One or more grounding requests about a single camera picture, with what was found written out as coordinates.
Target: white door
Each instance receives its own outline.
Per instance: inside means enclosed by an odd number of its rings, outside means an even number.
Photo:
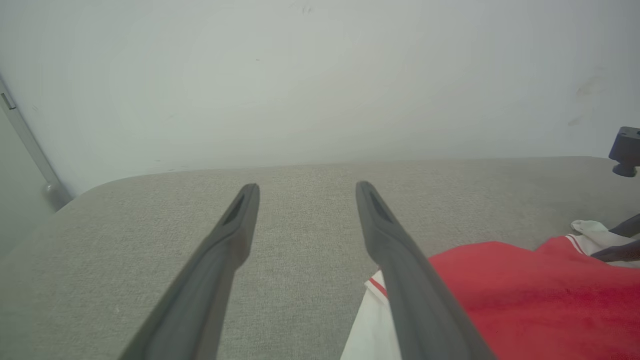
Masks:
[[[0,260],[55,210],[45,197],[47,181],[0,108]]]

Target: red stripe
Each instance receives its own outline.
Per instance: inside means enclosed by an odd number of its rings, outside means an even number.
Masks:
[[[382,293],[382,295],[384,295],[387,299],[389,299],[389,297],[387,296],[387,289],[383,288],[382,285],[380,285],[377,281],[375,281],[373,278],[369,279],[369,282],[376,287],[376,289],[380,290],[380,292]]]
[[[584,251],[582,251],[582,248],[580,247],[580,243],[578,242],[578,239],[576,239],[576,238],[575,238],[575,236],[573,236],[573,235],[571,235],[571,234],[569,234],[569,235],[567,235],[567,236],[571,236],[571,239],[573,239],[573,240],[575,241],[575,246],[576,246],[576,247],[578,247],[579,252],[580,252],[582,255],[585,255],[585,256],[586,256],[586,254],[584,253]]]

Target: red shirt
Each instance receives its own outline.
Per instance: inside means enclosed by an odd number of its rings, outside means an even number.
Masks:
[[[640,359],[640,269],[580,254],[564,236],[429,260],[500,359]]]

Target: white stripe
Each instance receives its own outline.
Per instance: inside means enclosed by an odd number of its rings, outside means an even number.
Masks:
[[[587,241],[587,240],[584,239],[584,235],[583,236],[576,236],[576,235],[571,235],[570,234],[569,236],[571,236],[573,238],[573,240],[575,240],[575,244],[578,245],[578,250],[580,250],[580,253],[582,255],[591,256],[591,254],[593,252],[589,252],[589,254],[587,254],[587,250],[585,250],[584,242]]]
[[[569,236],[569,235],[566,235],[565,238],[569,239],[569,241],[571,242],[571,245],[573,245],[573,247],[575,247],[575,250],[578,252],[578,254],[582,255],[582,253],[580,252],[582,249],[575,242],[575,239],[573,237]]]

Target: fabric texture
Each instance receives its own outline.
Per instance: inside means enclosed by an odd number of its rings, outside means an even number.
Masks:
[[[535,249],[577,218],[636,215],[635,179],[596,158],[407,161],[135,177],[90,190],[0,263],[0,358],[117,359],[242,185],[258,183],[219,359],[337,359],[377,269],[355,184],[370,181],[427,256]]]

